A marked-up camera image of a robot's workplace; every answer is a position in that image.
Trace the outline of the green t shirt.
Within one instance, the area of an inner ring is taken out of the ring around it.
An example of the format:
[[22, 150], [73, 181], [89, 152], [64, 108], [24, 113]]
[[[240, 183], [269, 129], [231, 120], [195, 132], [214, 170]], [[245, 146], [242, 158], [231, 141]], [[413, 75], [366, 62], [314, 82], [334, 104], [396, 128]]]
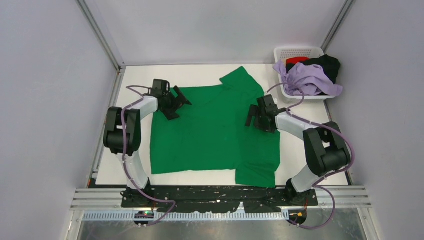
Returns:
[[159, 111], [153, 114], [151, 172], [234, 170], [238, 185], [275, 187], [280, 134], [246, 126], [250, 106], [264, 95], [247, 70], [235, 69], [219, 85], [181, 91], [190, 105], [178, 109], [178, 118], [168, 120]]

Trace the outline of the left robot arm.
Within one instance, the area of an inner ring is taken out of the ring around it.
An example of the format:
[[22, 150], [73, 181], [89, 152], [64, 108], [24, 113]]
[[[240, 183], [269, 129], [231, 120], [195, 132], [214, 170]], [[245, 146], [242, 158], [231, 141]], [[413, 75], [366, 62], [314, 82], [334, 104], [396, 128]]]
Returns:
[[140, 85], [128, 85], [126, 89], [136, 93], [138, 99], [124, 106], [110, 107], [106, 114], [103, 145], [119, 160], [126, 176], [126, 186], [133, 192], [134, 200], [141, 207], [148, 207], [153, 201], [175, 204], [168, 199], [157, 199], [145, 187], [149, 183], [139, 154], [142, 143], [142, 120], [161, 112], [169, 121], [179, 118], [177, 111], [184, 105], [192, 105], [178, 86], [171, 87], [167, 80], [154, 79], [151, 87], [141, 93]]

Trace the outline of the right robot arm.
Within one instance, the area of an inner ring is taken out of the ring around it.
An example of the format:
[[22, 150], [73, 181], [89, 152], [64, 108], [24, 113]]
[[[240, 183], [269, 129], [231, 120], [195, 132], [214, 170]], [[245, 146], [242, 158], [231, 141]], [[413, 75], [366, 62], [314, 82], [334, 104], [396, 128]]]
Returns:
[[353, 158], [337, 123], [307, 121], [288, 108], [278, 108], [271, 95], [250, 105], [245, 125], [266, 133], [286, 132], [303, 141], [306, 165], [286, 182], [283, 194], [291, 205], [303, 202], [323, 178], [351, 165]]

